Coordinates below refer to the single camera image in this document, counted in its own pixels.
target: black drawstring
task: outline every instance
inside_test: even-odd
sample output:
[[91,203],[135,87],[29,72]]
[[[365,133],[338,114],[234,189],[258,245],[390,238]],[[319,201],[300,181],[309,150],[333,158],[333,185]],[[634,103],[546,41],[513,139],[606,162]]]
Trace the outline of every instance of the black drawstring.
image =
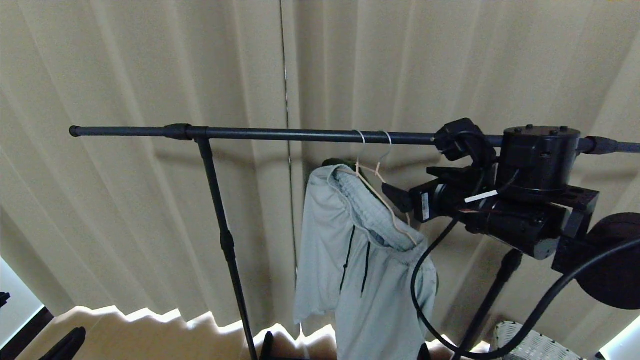
[[340,282],[340,292],[342,292],[342,284],[344,284],[344,276],[347,274],[347,266],[349,266],[349,255],[351,255],[351,244],[353,243],[353,234],[356,232],[355,225],[351,230],[351,239],[349,239],[349,250],[347,251],[347,260],[345,260],[344,265],[342,266],[344,270],[342,271],[342,280]]
[[369,273],[369,251],[371,250],[371,241],[367,241],[367,259],[364,262],[364,278],[362,279],[362,289],[360,289],[360,297],[364,292],[364,283],[367,282],[367,273]]

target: beige curtain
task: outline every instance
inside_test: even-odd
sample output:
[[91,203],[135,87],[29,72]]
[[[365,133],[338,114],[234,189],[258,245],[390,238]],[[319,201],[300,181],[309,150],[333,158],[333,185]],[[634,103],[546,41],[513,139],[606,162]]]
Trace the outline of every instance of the beige curtain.
[[[238,319],[195,145],[73,139],[72,124],[432,133],[470,117],[488,134],[552,124],[640,140],[635,1],[2,2],[0,10],[1,250],[57,314],[117,305],[177,307],[188,319],[211,310],[220,325]],[[295,336],[305,177],[361,145],[212,145],[252,327],[278,322]],[[368,145],[364,160],[386,150]],[[580,156],[572,184],[601,191],[595,221],[640,211],[637,162]],[[434,149],[398,145],[383,169],[409,188],[436,164],[448,162]],[[443,225],[422,230],[434,237]],[[441,332],[460,339],[506,251],[462,227],[436,251]],[[550,261],[526,259],[484,333],[503,318],[525,320],[558,276]],[[536,330],[590,356],[636,316],[572,284]]]

